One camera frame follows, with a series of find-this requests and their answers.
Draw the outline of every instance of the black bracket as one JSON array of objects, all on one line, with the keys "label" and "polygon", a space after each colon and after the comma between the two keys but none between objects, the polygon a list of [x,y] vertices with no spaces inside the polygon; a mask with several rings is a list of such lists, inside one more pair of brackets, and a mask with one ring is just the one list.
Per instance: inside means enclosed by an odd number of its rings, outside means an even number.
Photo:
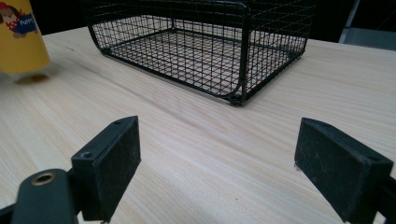
[{"label": "black bracket", "polygon": [[141,162],[138,117],[112,122],[71,161],[68,172],[50,169],[22,181],[0,223],[78,223],[79,212],[109,222]]},{"label": "black bracket", "polygon": [[373,223],[378,211],[396,223],[388,158],[327,123],[302,119],[294,159],[344,222]]}]

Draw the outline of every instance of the yellow cup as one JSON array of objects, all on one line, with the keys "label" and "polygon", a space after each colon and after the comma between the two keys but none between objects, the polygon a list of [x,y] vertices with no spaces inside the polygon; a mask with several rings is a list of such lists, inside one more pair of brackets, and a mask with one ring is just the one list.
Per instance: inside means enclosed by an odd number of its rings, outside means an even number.
[{"label": "yellow cup", "polygon": [[0,73],[35,71],[49,62],[29,0],[0,0]]}]

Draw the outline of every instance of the light wood surface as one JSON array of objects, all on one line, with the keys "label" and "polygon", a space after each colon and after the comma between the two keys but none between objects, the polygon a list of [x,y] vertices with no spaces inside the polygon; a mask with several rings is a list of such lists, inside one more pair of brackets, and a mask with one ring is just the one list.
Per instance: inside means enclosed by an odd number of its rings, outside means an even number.
[{"label": "light wood surface", "polygon": [[309,40],[298,62],[235,107],[108,59],[87,28],[44,40],[47,80],[0,75],[0,207],[15,203],[24,178],[69,170],[110,122],[134,115],[142,162],[112,223],[342,223],[294,168],[303,117],[396,161],[395,51]]}]

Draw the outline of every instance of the wire basket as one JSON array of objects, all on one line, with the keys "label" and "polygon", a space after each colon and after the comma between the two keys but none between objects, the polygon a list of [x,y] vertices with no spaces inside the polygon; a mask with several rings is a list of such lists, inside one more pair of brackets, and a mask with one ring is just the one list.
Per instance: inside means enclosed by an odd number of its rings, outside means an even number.
[{"label": "wire basket", "polygon": [[305,50],[311,0],[80,0],[106,56],[241,105]]}]

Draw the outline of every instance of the wood grain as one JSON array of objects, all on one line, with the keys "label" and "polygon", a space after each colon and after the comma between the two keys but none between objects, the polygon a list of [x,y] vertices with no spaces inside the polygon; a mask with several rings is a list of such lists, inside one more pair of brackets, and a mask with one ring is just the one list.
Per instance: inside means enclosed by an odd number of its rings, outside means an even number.
[{"label": "wood grain", "polygon": [[298,62],[235,107],[108,59],[87,28],[44,39],[49,78],[0,76],[1,207],[24,178],[70,169],[108,123],[134,115],[142,162],[112,223],[342,223],[293,166],[303,117],[396,161],[394,51],[309,40]]}]

